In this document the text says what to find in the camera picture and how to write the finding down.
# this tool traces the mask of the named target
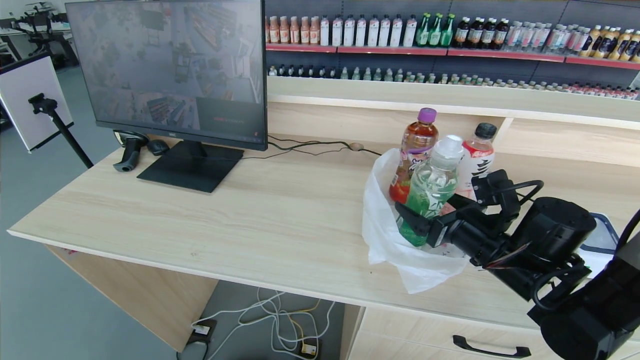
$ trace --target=purple bottle cap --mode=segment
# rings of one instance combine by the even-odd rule
[[[418,113],[418,121],[432,123],[436,120],[436,115],[438,115],[438,112],[435,109],[422,108],[420,109],[420,113]]]

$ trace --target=white cable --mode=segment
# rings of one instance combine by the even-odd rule
[[[227,335],[227,337],[226,337],[226,338],[225,338],[225,339],[220,343],[220,345],[218,346],[218,348],[216,349],[216,351],[214,351],[214,352],[213,352],[213,354],[211,354],[211,356],[209,356],[209,358],[207,358],[207,360],[212,360],[212,359],[213,359],[213,357],[218,353],[218,351],[220,351],[220,349],[222,348],[222,346],[227,342],[227,340],[229,340],[229,338],[231,337],[231,335],[233,335],[233,333],[234,333],[236,330],[240,329],[241,327],[245,327],[245,326],[253,325],[253,324],[255,324],[255,323],[259,323],[259,322],[261,322],[261,321],[263,321],[263,320],[267,320],[267,319],[273,319],[273,322],[271,323],[271,324],[272,324],[272,326],[271,326],[271,350],[272,350],[273,352],[278,352],[278,353],[283,353],[283,354],[289,354],[289,355],[294,356],[294,357],[296,357],[296,358],[298,358],[298,359],[301,359],[301,360],[308,360],[306,357],[301,357],[301,356],[299,356],[298,354],[294,354],[294,353],[292,353],[292,351],[296,350],[296,348],[298,347],[298,343],[299,343],[299,342],[301,342],[301,341],[303,341],[303,340],[307,340],[307,339],[316,339],[316,343],[318,343],[318,341],[317,341],[317,340],[318,340],[318,338],[320,338],[321,336],[323,336],[323,335],[327,332],[327,330],[329,329],[329,324],[330,324],[330,321],[329,321],[329,315],[331,314],[331,310],[333,309],[333,306],[335,305],[335,301],[333,301],[333,302],[331,303],[331,305],[329,306],[329,310],[327,310],[327,312],[326,312],[326,327],[324,328],[324,330],[323,330],[320,334],[318,334],[317,325],[316,325],[316,319],[314,318],[313,314],[311,314],[311,313],[309,313],[309,312],[306,312],[306,311],[285,311],[285,310],[282,310],[282,309],[281,309],[282,301],[281,301],[281,299],[280,299],[280,296],[282,296],[283,294],[285,294],[285,293],[284,293],[284,292],[278,292],[278,291],[276,291],[276,295],[273,295],[272,297],[270,297],[270,298],[268,298],[268,299],[261,300],[261,299],[260,299],[260,288],[258,288],[258,291],[257,291],[257,294],[256,294],[257,299],[258,299],[258,302],[256,302],[255,304],[253,304],[253,305],[251,305],[251,306],[249,306],[249,307],[246,307],[246,308],[244,308],[244,309],[240,309],[240,310],[222,310],[222,311],[218,311],[217,313],[215,313],[215,314],[213,314],[213,315],[211,315],[211,316],[207,316],[206,318],[202,318],[202,319],[199,319],[199,320],[197,320],[197,321],[195,321],[195,322],[191,323],[191,326],[194,326],[194,325],[196,325],[198,322],[201,322],[201,321],[203,321],[203,320],[208,320],[208,319],[214,318],[214,317],[216,317],[216,316],[218,316],[218,315],[220,315],[220,314],[225,314],[225,313],[241,313],[241,314],[240,314],[240,316],[238,317],[238,321],[237,321],[238,325],[237,325],[236,327],[234,327],[234,328],[231,330],[231,332]],[[274,299],[278,299],[278,305],[277,305],[277,306],[276,306],[276,304],[273,302],[273,300],[274,300]],[[271,305],[273,306],[273,309],[274,309],[274,310],[273,310],[273,311],[271,311],[271,310],[267,309],[266,307],[264,307],[264,305],[265,305],[265,304],[271,304]],[[251,309],[255,309],[256,307],[260,307],[260,308],[262,308],[262,310],[263,310],[265,313],[267,313],[267,316],[263,316],[262,318],[258,318],[258,319],[255,319],[255,320],[252,320],[252,321],[249,321],[249,322],[242,322],[242,317],[243,317],[247,312],[249,312]],[[296,334],[297,334],[297,332],[296,332],[296,328],[295,328],[295,325],[293,324],[293,320],[290,318],[290,316],[292,316],[292,315],[302,315],[302,314],[304,314],[304,315],[307,315],[307,316],[311,317],[311,321],[312,321],[312,322],[313,322],[313,324],[314,324],[314,330],[315,330],[315,332],[316,332],[316,335],[315,335],[315,336],[305,336],[305,337],[303,337],[303,338],[296,338],[296,339],[293,339],[293,340],[291,340],[291,339],[287,339],[287,338],[285,338],[284,336],[281,336],[281,335],[280,335],[280,331],[279,331],[279,330],[280,330],[280,317],[281,317],[281,316],[287,316],[287,318],[290,320],[290,321],[289,321],[289,323],[291,324],[291,327],[293,327],[293,329],[294,329],[294,333],[296,333]],[[277,336],[277,338],[278,338],[278,342],[280,343],[280,345],[281,345],[285,350],[282,350],[282,349],[276,349],[276,348],[273,346],[273,334],[274,334],[274,331],[275,331],[276,336]],[[287,345],[285,345],[285,343],[292,343],[292,344],[294,344],[294,345],[293,345],[293,347],[292,347],[292,348],[289,348]],[[314,355],[314,357],[312,358],[312,360],[315,360],[315,359],[316,359],[316,357],[317,357],[317,352],[316,352],[316,354]]]

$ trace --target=floor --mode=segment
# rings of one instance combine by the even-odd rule
[[[71,132],[87,155],[98,162],[118,144],[108,129],[95,126],[86,87],[79,69],[59,74],[75,126]],[[28,154],[14,129],[0,135],[2,188],[0,205],[0,357],[3,360],[173,360],[175,352],[111,303],[80,276],[57,260],[43,245],[14,238],[6,229],[84,171],[84,166],[59,136]],[[256,289],[220,282],[205,315],[220,309],[249,306]],[[263,298],[269,296],[262,292]],[[312,307],[314,299],[286,295],[283,308]],[[326,325],[330,303],[322,301],[314,314],[318,327]],[[322,360],[338,359],[344,306],[336,304],[331,326],[323,337]],[[255,319],[258,313],[248,316]],[[220,317],[211,351],[236,324],[235,315]],[[305,335],[310,323],[302,322]],[[288,325],[284,334],[292,334]],[[215,359],[281,360],[269,346],[271,321],[238,330]],[[204,348],[192,345],[182,360],[200,360]]]

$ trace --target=green glass bottle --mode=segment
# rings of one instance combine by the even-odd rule
[[[440,36],[442,35],[442,14],[436,14],[436,21],[433,23],[433,27],[429,30],[429,46],[436,47],[440,45]]]
[[[418,35],[415,37],[415,44],[418,46],[427,46],[429,43],[429,21],[431,20],[430,13],[424,13],[422,16],[422,24],[418,29]]]
[[[440,46],[442,47],[449,47],[451,45],[451,39],[453,39],[453,20],[455,18],[456,16],[454,14],[449,14],[447,29],[442,32],[442,35],[440,35]]]

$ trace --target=whiteboard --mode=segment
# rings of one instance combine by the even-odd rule
[[[0,70],[0,101],[28,152],[58,133],[47,114],[33,113],[29,99],[39,93],[58,102],[56,111],[68,127],[72,123],[71,113],[50,57],[41,54]]]

